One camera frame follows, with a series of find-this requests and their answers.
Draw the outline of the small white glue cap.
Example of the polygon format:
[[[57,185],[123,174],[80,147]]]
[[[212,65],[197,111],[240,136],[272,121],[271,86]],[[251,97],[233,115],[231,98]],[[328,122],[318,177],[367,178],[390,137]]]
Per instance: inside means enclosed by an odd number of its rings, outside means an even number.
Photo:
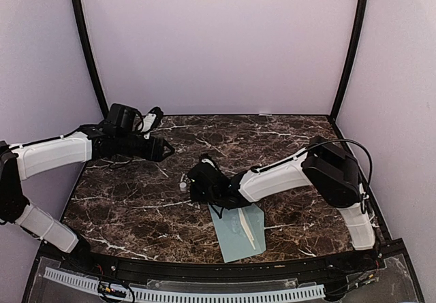
[[[179,183],[179,189],[180,189],[180,191],[181,192],[187,192],[187,190],[188,190],[188,185],[187,185],[187,183],[186,182],[180,182]]]

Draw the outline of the light blue paper envelope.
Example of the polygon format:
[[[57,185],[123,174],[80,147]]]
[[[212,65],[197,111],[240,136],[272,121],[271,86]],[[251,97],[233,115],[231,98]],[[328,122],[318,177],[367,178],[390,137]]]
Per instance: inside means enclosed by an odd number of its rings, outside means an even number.
[[[266,251],[264,211],[255,204],[241,208],[255,240],[252,249],[240,224],[238,208],[226,210],[208,205],[221,254],[225,263],[260,255]]]

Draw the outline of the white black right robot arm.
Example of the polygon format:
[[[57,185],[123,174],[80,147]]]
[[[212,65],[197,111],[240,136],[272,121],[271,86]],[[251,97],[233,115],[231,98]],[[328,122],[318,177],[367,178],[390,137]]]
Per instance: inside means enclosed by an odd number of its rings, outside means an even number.
[[[211,156],[203,154],[187,173],[190,199],[212,208],[244,208],[265,197],[313,186],[343,217],[355,251],[348,266],[363,271],[374,260],[375,231],[369,214],[371,176],[360,175],[353,154],[340,148],[341,139],[311,138],[309,145],[278,162],[254,166],[228,178]]]

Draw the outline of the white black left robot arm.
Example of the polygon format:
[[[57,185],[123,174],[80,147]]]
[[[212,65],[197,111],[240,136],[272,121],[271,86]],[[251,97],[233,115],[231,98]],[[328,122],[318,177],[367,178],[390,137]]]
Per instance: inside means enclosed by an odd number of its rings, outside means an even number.
[[[57,137],[24,144],[1,142],[1,223],[15,224],[69,254],[82,273],[96,267],[96,258],[83,246],[85,240],[68,226],[38,208],[22,192],[22,182],[32,176],[75,163],[115,155],[161,162],[174,154],[163,138],[151,135],[164,113],[159,107],[147,114],[119,103],[111,105],[98,124],[85,124]]]

